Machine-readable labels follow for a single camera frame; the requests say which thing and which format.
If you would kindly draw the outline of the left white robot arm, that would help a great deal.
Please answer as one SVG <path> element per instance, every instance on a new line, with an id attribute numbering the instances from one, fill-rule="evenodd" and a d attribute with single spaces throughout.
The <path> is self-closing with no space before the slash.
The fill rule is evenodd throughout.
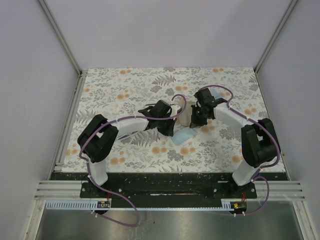
<path id="1" fill-rule="evenodd" d="M 94 183 L 91 192 L 98 198 L 107 195 L 106 159 L 116 141 L 129 138 L 136 133 L 157 129 L 167 137 L 174 134 L 177 114 L 182 107 L 159 100 L 147 104 L 135 115 L 108 121 L 101 114 L 95 115 L 77 139 L 80 146 L 79 157 L 88 163 L 88 177 Z"/>

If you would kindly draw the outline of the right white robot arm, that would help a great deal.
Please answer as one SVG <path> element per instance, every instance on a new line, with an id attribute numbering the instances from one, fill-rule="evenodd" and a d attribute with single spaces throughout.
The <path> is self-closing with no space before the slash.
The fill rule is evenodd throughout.
<path id="1" fill-rule="evenodd" d="M 239 198 L 246 191 L 245 185 L 253 181 L 261 169 L 278 164 L 281 148 L 273 122 L 269 118 L 251 119 L 230 105 L 230 99 L 215 98 L 209 87 L 200 88 L 191 106 L 190 127 L 202 127 L 208 120 L 218 120 L 238 131 L 241 137 L 243 161 L 232 174 L 228 194 Z"/>

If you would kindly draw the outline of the blue cleaning cloth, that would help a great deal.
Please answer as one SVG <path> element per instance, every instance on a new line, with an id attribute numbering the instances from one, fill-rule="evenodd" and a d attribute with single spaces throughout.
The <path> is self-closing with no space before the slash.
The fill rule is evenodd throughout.
<path id="1" fill-rule="evenodd" d="M 189 127 L 183 128 L 173 134 L 172 142 L 176 146 L 179 146 L 179 145 L 183 144 L 184 142 L 186 142 L 187 140 L 193 138 L 196 135 L 197 135 L 197 132 L 194 131 L 193 129 L 191 129 Z"/>
<path id="2" fill-rule="evenodd" d="M 215 89 L 210 89 L 210 93 L 215 99 L 222 98 L 222 95 Z"/>

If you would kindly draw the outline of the pink glasses case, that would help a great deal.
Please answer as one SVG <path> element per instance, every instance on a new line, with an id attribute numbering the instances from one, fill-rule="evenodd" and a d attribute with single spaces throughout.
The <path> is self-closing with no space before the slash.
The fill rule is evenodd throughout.
<path id="1" fill-rule="evenodd" d="M 194 101 L 187 101 L 184 111 L 177 117 L 178 123 L 183 127 L 189 127 L 192 118 L 192 106 L 196 103 Z"/>

